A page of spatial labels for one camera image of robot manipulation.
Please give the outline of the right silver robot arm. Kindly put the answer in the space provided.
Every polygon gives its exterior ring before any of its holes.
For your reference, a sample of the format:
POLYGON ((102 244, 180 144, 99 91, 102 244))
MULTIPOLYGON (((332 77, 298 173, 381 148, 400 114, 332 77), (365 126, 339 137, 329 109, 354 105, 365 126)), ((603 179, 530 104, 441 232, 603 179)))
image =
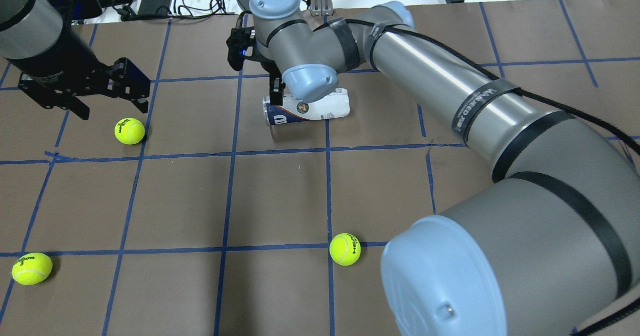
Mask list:
POLYGON ((600 124, 416 31, 398 2, 311 29, 300 0, 247 0, 253 26, 243 49, 272 77, 273 102, 288 87, 323 101, 338 75, 368 63, 413 97, 474 154, 486 188, 414 222, 381 253, 381 280, 403 336, 567 336, 639 288, 639 174, 600 124))

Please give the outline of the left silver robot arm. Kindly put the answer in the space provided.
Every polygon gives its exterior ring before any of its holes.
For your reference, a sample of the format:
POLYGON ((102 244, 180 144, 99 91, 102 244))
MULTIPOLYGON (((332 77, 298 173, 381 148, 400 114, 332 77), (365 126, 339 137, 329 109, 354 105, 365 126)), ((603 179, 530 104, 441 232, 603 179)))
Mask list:
POLYGON ((48 0, 1 0, 1 56, 21 72, 18 88, 40 107, 87 120, 86 95, 105 95, 149 110, 150 79, 129 59, 99 61, 48 0))

